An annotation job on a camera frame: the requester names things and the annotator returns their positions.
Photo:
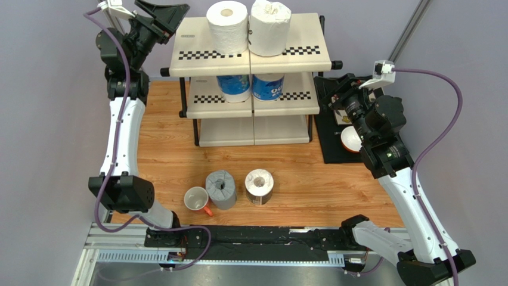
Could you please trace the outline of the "plain white toilet roll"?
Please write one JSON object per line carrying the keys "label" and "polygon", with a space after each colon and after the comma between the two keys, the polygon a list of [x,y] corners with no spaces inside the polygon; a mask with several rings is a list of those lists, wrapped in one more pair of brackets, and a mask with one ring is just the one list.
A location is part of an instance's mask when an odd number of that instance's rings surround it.
{"label": "plain white toilet roll", "polygon": [[214,49],[223,55],[242,54],[248,48],[247,8],[237,1],[220,1],[206,13]]}

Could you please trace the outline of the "blue label roll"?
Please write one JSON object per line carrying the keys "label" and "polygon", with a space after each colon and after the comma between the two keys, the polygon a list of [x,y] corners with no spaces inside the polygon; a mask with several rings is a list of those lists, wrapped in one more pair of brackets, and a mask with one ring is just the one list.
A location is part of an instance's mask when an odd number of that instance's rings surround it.
{"label": "blue label roll", "polygon": [[275,101],[283,93],[284,73],[253,74],[252,95],[259,101]]}

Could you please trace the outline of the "blue plastic roll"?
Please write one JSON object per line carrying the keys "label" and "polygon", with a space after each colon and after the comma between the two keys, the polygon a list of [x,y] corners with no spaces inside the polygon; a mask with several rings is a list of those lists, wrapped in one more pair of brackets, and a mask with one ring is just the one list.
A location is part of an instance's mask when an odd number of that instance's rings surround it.
{"label": "blue plastic roll", "polygon": [[217,76],[216,78],[226,102],[240,103],[250,98],[251,88],[250,76],[248,74]]}

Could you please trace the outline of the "brown toilet roll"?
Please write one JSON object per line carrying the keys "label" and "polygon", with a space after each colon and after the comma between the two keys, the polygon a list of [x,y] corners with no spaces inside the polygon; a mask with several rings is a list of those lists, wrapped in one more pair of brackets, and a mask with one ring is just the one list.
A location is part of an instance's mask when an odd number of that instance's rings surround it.
{"label": "brown toilet roll", "polygon": [[249,172],[245,179],[246,196],[257,206],[266,204],[272,197],[274,178],[265,169],[255,169]]}

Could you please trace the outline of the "grey toilet roll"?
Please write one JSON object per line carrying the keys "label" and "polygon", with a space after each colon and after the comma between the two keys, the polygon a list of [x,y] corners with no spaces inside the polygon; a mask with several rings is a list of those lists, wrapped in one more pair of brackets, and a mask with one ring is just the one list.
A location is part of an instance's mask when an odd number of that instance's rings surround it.
{"label": "grey toilet roll", "polygon": [[209,198],[218,209],[229,210],[236,204],[236,183],[233,176],[226,170],[210,173],[205,185]]}

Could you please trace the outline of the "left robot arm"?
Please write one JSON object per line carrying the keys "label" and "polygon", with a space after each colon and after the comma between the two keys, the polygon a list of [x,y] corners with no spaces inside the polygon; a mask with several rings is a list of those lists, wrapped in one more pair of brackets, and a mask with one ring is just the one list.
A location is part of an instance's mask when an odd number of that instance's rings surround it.
{"label": "left robot arm", "polygon": [[139,219],[150,228],[174,231],[177,215],[155,198],[154,185],[140,177],[138,143],[147,105],[148,75],[143,64],[157,44],[168,43],[190,10],[187,4],[157,5],[136,1],[141,14],[127,10],[121,1],[101,1],[95,11],[127,20],[128,33],[100,26],[95,44],[105,64],[110,129],[104,161],[97,176],[88,180],[94,194],[94,219],[101,226],[100,208]]}

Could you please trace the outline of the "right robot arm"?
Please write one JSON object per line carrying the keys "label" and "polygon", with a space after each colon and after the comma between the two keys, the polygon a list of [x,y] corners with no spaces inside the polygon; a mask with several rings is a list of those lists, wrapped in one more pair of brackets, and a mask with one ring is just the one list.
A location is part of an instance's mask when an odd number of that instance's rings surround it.
{"label": "right robot arm", "polygon": [[384,231],[369,218],[357,215],[341,224],[351,247],[364,246],[392,263],[406,285],[436,285],[452,280],[473,266],[476,258],[450,237],[430,206],[416,172],[416,164],[399,131],[406,124],[401,98],[369,98],[364,79],[353,74],[340,78],[316,76],[321,106],[346,113],[360,137],[361,159],[388,193],[409,240]]}

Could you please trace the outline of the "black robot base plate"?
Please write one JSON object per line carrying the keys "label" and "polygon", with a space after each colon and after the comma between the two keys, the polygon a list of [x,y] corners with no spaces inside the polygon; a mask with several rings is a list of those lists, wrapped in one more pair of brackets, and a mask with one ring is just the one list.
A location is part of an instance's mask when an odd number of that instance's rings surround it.
{"label": "black robot base plate", "polygon": [[323,262],[330,251],[357,251],[339,228],[280,226],[213,226],[177,232],[146,230],[144,246],[175,248],[185,258],[221,261]]}

